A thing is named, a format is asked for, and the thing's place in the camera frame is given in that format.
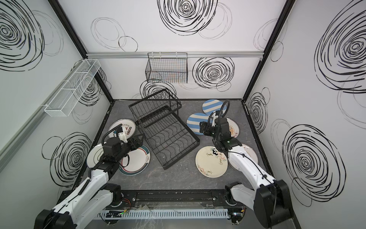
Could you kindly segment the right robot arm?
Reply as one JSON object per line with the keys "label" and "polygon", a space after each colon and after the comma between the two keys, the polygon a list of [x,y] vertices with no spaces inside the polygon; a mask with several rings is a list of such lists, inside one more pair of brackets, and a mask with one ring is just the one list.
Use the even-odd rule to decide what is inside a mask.
{"label": "right robot arm", "polygon": [[239,167],[252,186],[249,189],[237,183],[226,187],[228,203],[240,202],[253,210],[266,229],[293,218],[288,185],[275,179],[250,158],[243,144],[231,136],[225,118],[200,122],[199,127],[200,133],[212,137],[215,148],[225,154],[231,164]]}

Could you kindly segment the cream floral plate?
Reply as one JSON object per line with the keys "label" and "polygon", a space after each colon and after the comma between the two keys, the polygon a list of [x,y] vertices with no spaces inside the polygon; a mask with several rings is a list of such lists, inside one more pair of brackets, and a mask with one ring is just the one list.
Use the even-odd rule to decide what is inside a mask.
{"label": "cream floral plate", "polygon": [[213,146],[201,148],[196,154],[195,163],[199,172],[208,178],[221,177],[228,168],[226,155]]}

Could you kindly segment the black wire dish rack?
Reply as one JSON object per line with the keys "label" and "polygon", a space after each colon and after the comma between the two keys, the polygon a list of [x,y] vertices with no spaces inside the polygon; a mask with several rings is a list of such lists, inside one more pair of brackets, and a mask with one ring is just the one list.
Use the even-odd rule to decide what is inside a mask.
{"label": "black wire dish rack", "polygon": [[164,170],[192,152],[200,139],[180,118],[181,101],[168,89],[129,105],[137,129]]}

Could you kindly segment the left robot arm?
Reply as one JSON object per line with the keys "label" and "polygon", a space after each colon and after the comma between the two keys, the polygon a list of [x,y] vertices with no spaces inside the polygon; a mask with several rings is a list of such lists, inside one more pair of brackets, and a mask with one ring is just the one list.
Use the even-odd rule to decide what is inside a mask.
{"label": "left robot arm", "polygon": [[104,208],[123,202],[120,185],[109,183],[121,160],[143,145],[144,136],[135,135],[125,141],[122,134],[102,140],[104,153],[90,170],[88,177],[52,210],[43,210],[36,217],[36,229],[84,229]]}

